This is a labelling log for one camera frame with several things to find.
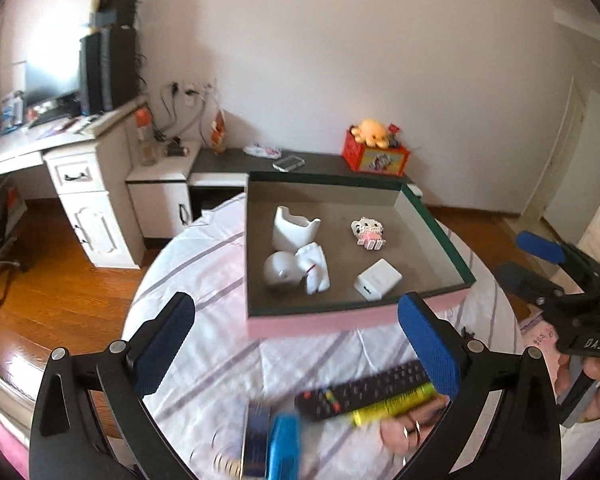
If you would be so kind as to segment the yellow highlighter marker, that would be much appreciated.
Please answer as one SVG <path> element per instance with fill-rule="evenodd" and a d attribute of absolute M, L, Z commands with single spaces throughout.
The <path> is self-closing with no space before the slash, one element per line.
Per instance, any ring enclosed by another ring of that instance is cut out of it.
<path fill-rule="evenodd" d="M 408 412 L 412 408 L 417 408 L 428 402 L 437 395 L 437 390 L 431 382 L 421 385 L 414 390 L 398 394 L 385 401 L 379 401 L 374 404 L 360 408 L 352 413 L 351 418 L 355 426 L 364 426 L 371 422 L 394 417 L 396 415 Z"/>

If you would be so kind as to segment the black remote control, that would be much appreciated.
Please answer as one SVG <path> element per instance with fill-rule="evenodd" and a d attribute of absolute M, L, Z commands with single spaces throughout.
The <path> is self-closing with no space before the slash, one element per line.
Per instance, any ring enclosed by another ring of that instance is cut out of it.
<path fill-rule="evenodd" d="M 322 422 L 388 401 L 402 393 L 411 393 L 427 382 L 429 377 L 422 363 L 407 361 L 350 382 L 300 392 L 294 398 L 294 406 L 304 418 Z"/>

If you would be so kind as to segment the white striped bed sheet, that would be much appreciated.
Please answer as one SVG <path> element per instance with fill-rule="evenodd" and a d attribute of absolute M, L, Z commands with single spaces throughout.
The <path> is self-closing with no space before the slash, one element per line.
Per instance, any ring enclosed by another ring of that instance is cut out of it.
<path fill-rule="evenodd" d="M 250 340 L 246 336 L 245 209 L 240 193 L 170 241 L 138 286 L 122 330 L 129 340 L 173 296 L 187 292 L 195 325 L 155 394 L 149 413 L 199 479 L 227 477 L 220 460 L 239 462 L 247 404 L 290 413 L 303 389 L 345 382 L 415 359 L 396 323 L 316 337 Z M 518 322 L 488 268 L 449 228 L 443 231 L 477 283 L 460 305 L 440 314 L 491 350 L 524 348 Z M 382 445 L 378 424 L 347 417 L 301 428 L 299 479 L 391 479 L 402 465 Z"/>

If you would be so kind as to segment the pink block cat figure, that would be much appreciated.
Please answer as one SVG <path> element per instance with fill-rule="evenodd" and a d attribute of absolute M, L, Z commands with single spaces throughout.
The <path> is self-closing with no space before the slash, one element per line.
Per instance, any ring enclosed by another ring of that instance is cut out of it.
<path fill-rule="evenodd" d="M 351 222 L 356 244 L 366 250 L 381 250 L 386 244 L 384 226 L 377 220 L 362 217 Z"/>

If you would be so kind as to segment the red decorated storage box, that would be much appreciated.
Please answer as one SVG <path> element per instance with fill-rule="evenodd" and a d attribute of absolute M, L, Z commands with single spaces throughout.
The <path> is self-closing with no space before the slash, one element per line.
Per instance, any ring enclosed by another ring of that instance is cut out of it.
<path fill-rule="evenodd" d="M 344 137 L 342 158 L 354 172 L 402 177 L 411 152 L 400 148 L 369 148 L 358 144 L 350 132 Z"/>

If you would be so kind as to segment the dark blue small box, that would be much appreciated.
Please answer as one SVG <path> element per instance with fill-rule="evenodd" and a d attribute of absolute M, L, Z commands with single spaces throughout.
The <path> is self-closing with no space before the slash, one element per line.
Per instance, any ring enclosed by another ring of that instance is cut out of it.
<path fill-rule="evenodd" d="M 247 405 L 242 437 L 242 478 L 265 479 L 268 475 L 268 438 L 271 409 L 261 402 Z"/>

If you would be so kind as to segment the pink and green box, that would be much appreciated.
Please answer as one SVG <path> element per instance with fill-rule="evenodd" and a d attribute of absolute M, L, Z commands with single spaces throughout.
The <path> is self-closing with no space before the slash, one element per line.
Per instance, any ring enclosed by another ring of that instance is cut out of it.
<path fill-rule="evenodd" d="M 401 180 L 253 172 L 246 186 L 246 331 L 251 338 L 335 333 L 396 322 L 396 303 L 417 292 L 434 312 L 452 309 L 475 277 L 437 220 Z M 325 254 L 329 289 L 309 295 L 302 285 L 284 292 L 265 285 L 263 265 L 274 254 L 278 206 L 321 219 L 315 241 Z M 351 222 L 366 217 L 384 226 L 386 244 L 356 244 Z M 354 280 L 384 258 L 403 278 L 388 294 L 367 301 Z"/>

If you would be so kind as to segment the yellow octopus plush toy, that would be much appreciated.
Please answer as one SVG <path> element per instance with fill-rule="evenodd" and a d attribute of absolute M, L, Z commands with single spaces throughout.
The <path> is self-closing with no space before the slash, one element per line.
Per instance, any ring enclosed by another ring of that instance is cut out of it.
<path fill-rule="evenodd" d="M 388 128 L 375 119 L 364 119 L 350 129 L 351 136 L 357 144 L 366 145 L 368 148 L 389 147 L 390 133 Z"/>

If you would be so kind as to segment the white round figurine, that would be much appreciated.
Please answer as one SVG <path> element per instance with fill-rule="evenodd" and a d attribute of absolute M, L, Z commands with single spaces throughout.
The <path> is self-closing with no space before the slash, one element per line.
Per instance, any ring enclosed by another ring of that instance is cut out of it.
<path fill-rule="evenodd" d="M 298 267 L 296 256 L 291 252 L 274 252 L 263 265 L 263 279 L 269 288 L 291 288 L 298 286 L 303 272 Z"/>

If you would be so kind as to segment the white smartphone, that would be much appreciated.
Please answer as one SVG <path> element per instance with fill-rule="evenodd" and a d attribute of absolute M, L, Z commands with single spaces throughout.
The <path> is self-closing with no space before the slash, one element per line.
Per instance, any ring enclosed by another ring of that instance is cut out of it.
<path fill-rule="evenodd" d="M 279 172 L 293 172 L 306 164 L 306 161 L 298 155 L 289 155 L 272 162 L 272 167 Z"/>

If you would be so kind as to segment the white low cabinet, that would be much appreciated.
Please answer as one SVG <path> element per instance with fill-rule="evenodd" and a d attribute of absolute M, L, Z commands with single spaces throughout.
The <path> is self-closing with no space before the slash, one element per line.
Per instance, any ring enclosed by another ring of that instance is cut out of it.
<path fill-rule="evenodd" d="M 143 237 L 170 240 L 245 189 L 248 174 L 227 168 L 197 141 L 183 146 L 186 155 L 162 155 L 154 166 L 137 166 L 126 177 Z"/>

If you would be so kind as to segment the white desk with drawers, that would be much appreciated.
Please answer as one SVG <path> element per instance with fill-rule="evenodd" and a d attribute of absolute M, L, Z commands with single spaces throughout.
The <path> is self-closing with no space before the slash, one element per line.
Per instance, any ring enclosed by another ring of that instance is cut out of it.
<path fill-rule="evenodd" d="M 134 168 L 136 98 L 77 132 L 59 119 L 0 137 L 0 176 L 44 165 L 76 238 L 98 268 L 137 269 L 145 244 L 126 177 Z"/>

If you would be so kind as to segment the orange capped bottle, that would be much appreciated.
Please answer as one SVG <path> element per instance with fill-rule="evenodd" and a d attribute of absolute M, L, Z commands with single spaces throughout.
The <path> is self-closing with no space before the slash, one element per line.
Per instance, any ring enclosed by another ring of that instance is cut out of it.
<path fill-rule="evenodd" d="M 157 162 L 156 139 L 152 115 L 147 106 L 135 111 L 135 121 L 140 164 L 146 167 L 154 166 Z"/>

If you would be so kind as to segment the black computer monitor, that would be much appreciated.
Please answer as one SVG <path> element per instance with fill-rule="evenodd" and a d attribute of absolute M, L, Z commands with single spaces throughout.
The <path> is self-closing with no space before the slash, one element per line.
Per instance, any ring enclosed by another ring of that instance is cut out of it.
<path fill-rule="evenodd" d="M 68 96 L 79 90 L 78 50 L 43 52 L 26 61 L 24 102 L 27 107 Z"/>

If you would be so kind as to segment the black speaker tower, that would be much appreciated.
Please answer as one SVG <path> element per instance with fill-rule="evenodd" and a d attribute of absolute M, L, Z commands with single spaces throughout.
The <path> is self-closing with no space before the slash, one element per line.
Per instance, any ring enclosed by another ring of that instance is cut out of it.
<path fill-rule="evenodd" d="M 85 116 L 112 112 L 138 96 L 136 31 L 104 28 L 80 40 L 80 104 Z"/>

